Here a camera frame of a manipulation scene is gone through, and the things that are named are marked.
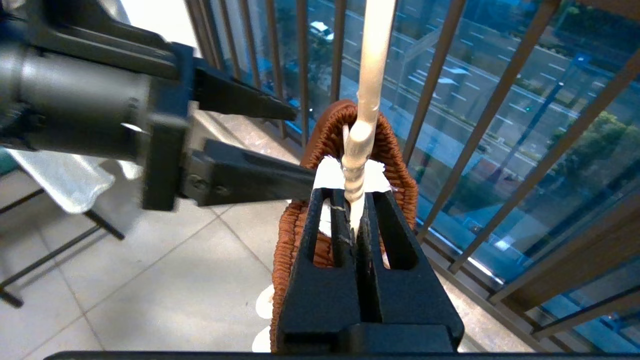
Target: brown knit cover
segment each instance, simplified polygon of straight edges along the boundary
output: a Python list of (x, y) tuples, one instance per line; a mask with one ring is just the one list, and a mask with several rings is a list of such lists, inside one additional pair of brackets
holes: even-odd
[[(342, 125), (353, 125), (358, 108), (350, 100), (333, 103), (323, 113), (314, 129), (300, 165), (317, 168), (325, 155), (340, 158), (342, 154)], [(409, 175), (398, 147), (396, 136), (387, 118), (380, 113), (376, 126), (376, 138), (371, 152), (371, 159), (385, 164), (385, 176), (396, 188), (394, 197), (402, 210), (407, 223), (413, 229), (418, 200), (418, 186)], [(278, 243), (273, 260), (273, 318), (271, 319), (271, 351), (276, 352), (276, 333), (280, 310), (289, 286), (291, 267), (298, 254), (300, 237), (307, 221), (307, 202), (293, 201), (285, 209), (280, 218)], [(331, 239), (318, 233), (314, 264), (320, 267), (331, 267), (333, 256)]]

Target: balcony railing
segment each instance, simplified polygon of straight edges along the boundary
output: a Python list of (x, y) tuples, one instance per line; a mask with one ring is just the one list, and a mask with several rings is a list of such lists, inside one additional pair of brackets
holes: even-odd
[[(186, 4), (207, 61), (302, 109), (273, 122), (299, 153), (355, 100), (364, 0)], [(418, 238), (536, 350), (640, 352), (638, 20), (633, 1), (396, 5), (381, 110)]]

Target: metal cylinder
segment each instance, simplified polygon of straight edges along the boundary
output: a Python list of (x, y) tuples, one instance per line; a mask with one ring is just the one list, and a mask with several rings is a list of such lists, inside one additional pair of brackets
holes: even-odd
[(150, 78), (127, 70), (29, 48), (19, 101), (43, 116), (26, 140), (38, 150), (135, 161)]

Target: car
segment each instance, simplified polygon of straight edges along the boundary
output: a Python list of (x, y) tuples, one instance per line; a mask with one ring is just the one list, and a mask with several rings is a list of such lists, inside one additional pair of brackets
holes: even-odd
[(321, 21), (314, 21), (309, 24), (309, 32), (317, 37), (333, 42), (333, 31)]

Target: road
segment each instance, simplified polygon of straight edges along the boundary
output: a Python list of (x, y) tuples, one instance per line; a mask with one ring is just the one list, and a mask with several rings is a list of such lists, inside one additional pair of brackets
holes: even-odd
[[(403, 9), (399, 9), (397, 20), (403, 21), (403, 17), (410, 17), (411, 8), (418, 8), (420, 4), (418, 0), (413, 2), (407, 0), (404, 6), (405, 13), (401, 12)], [(319, 20), (329, 27), (333, 27), (335, 8), (332, 2), (310, 0), (308, 9), (309, 21)], [(430, 13), (430, 18), (425, 21), (425, 26), (437, 29), (442, 24), (444, 14), (445, 7), (436, 6), (436, 9)], [(360, 59), (363, 22), (363, 18), (355, 12), (347, 12), (343, 52), (345, 59), (349, 60), (346, 63), (353, 64), (354, 61), (357, 62)], [(433, 102), (453, 110), (459, 115), (459, 121), (455, 124), (449, 124), (451, 120), (446, 119), (451, 117), (434, 116), (432, 106), (426, 124), (464, 143), (467, 141), (470, 127), (479, 120), (482, 110), (499, 81), (498, 76), (474, 65), (476, 63), (483, 64), (482, 61), (486, 64), (487, 58), (490, 58), (489, 60), (494, 62), (498, 68), (493, 72), (501, 74), (518, 47), (519, 40), (461, 19), (453, 42), (452, 49), (456, 46), (470, 49), (470, 56), (466, 60), (471, 64), (448, 56), (438, 80)], [(385, 75), (387, 79), (399, 81), (402, 87), (409, 89), (409, 94), (400, 92), (396, 96), (395, 90), (391, 89), (389, 84), (383, 90), (383, 95), (387, 99), (395, 102), (398, 107), (409, 113), (413, 113), (417, 106), (416, 96), (411, 96), (411, 93), (414, 95), (421, 93), (434, 53), (433, 48), (428, 48), (414, 58), (405, 58), (404, 55), (415, 43), (413, 38), (397, 32), (393, 33)], [(567, 105), (571, 106), (568, 109), (562, 104), (554, 103), (544, 112), (540, 122), (521, 148), (527, 152), (530, 158), (536, 159), (544, 155), (548, 139), (555, 132), (566, 129), (570, 121), (576, 118), (579, 111), (602, 90), (612, 77), (611, 74), (596, 71), (591, 67), (571, 66), (571, 62), (571, 59), (535, 47), (520, 73), (520, 79), (526, 80), (531, 86), (545, 89), (547, 93), (560, 79), (564, 78), (564, 87), (558, 98), (565, 99), (565, 104), (568, 103)], [(358, 81), (356, 69), (349, 70), (348, 67), (343, 67), (343, 75)], [(638, 108), (640, 105), (635, 104), (633, 99), (637, 99), (637, 94), (635, 89), (631, 88), (623, 92), (607, 111), (618, 116), (621, 121), (630, 122), (632, 114), (636, 110), (640, 110)], [(499, 139), (499, 143), (514, 144), (544, 100), (543, 97), (518, 86), (513, 86), (496, 114), (489, 132)], [(492, 157), (494, 161), (500, 161), (499, 155), (494, 154)], [(512, 164), (509, 164), (509, 168), (515, 167), (512, 170), (518, 175), (524, 176), (526, 174), (524, 171), (531, 168), (530, 162), (514, 160)]]

